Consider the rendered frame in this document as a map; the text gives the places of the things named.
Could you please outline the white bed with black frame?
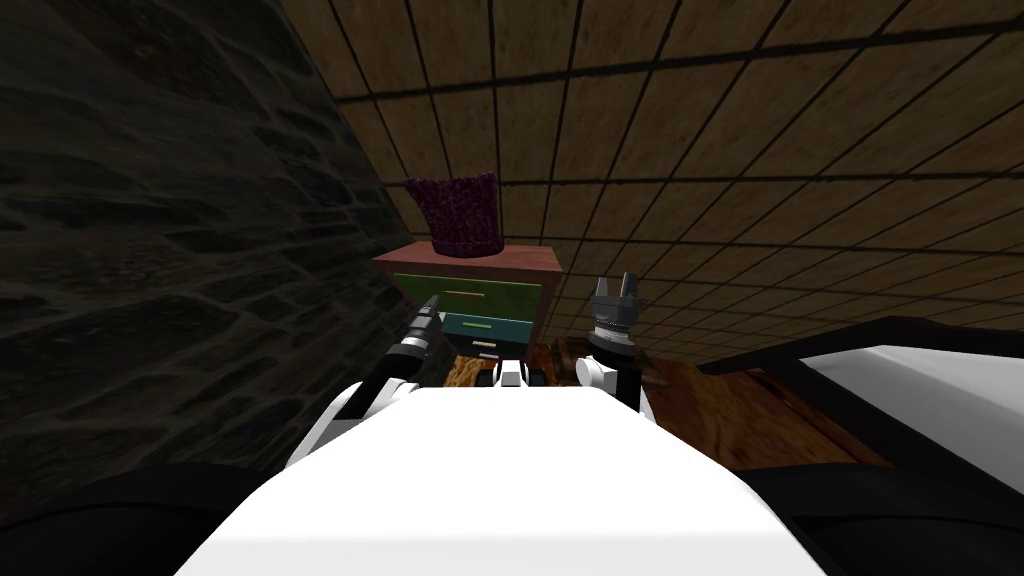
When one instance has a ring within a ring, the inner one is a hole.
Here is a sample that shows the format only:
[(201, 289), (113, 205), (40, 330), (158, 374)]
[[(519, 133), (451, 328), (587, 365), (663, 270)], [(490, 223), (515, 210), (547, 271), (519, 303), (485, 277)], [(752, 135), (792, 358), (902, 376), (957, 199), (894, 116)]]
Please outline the white bed with black frame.
[(889, 316), (701, 365), (756, 369), (896, 467), (1024, 497), (1024, 330)]

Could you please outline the teal drawer front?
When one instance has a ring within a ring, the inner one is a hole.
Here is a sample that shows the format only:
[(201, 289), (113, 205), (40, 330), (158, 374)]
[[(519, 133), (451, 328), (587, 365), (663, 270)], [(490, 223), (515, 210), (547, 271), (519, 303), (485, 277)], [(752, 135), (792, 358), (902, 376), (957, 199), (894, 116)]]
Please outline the teal drawer front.
[[(516, 342), (526, 344), (531, 337), (534, 325), (528, 321), (482, 317), (467, 314), (442, 313), (442, 331), (449, 335), (465, 336), (475, 341)], [(489, 330), (462, 326), (463, 322), (492, 324)]]

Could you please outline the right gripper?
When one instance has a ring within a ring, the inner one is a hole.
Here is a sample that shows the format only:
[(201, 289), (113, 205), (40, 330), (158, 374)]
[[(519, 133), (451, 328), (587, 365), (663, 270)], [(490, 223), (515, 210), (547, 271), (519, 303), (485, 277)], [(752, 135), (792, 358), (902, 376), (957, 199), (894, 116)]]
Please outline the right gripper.
[(646, 301), (638, 296), (637, 276), (628, 272), (623, 275), (618, 296), (609, 296), (607, 279), (599, 278), (590, 304), (596, 325), (631, 327), (638, 321)]

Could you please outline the brown wooden drawer cabinet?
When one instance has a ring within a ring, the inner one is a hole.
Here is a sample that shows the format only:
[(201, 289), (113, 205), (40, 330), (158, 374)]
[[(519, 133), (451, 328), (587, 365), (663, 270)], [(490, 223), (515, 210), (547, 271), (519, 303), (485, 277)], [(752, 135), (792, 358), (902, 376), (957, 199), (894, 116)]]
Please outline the brown wooden drawer cabinet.
[(393, 274), (539, 284), (542, 287), (541, 296), (536, 317), (531, 322), (534, 325), (531, 337), (526, 344), (500, 340), (475, 341), (469, 337), (449, 335), (442, 331), (458, 354), (495, 361), (530, 359), (553, 301), (555, 288), (563, 276), (553, 249), (547, 246), (511, 245), (493, 256), (462, 259), (441, 256), (434, 252), (431, 243), (417, 242), (378, 256), (373, 262), (385, 272), (415, 304), (416, 302), (392, 279)]

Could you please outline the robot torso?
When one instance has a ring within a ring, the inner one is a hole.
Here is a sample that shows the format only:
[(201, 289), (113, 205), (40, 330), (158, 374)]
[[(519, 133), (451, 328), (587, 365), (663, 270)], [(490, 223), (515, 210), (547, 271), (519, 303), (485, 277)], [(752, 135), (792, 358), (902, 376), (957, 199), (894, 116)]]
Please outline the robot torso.
[(825, 576), (736, 476), (593, 387), (339, 394), (175, 576)]

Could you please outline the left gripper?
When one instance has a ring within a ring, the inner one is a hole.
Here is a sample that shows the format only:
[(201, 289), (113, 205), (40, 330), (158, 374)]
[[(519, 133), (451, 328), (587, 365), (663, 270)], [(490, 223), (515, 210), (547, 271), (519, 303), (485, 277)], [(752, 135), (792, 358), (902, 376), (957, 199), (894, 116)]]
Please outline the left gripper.
[(407, 335), (410, 338), (431, 340), (441, 329), (441, 318), (438, 313), (440, 295), (429, 297), (417, 312), (409, 325)]

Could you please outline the purple woven basket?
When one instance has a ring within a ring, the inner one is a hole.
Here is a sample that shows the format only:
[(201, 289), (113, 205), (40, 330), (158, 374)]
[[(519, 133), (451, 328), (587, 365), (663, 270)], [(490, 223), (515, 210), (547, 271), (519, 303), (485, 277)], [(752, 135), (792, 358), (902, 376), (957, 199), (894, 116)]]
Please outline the purple woven basket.
[(408, 178), (404, 187), (424, 216), (435, 253), (468, 259), (504, 250), (495, 173), (440, 180)]

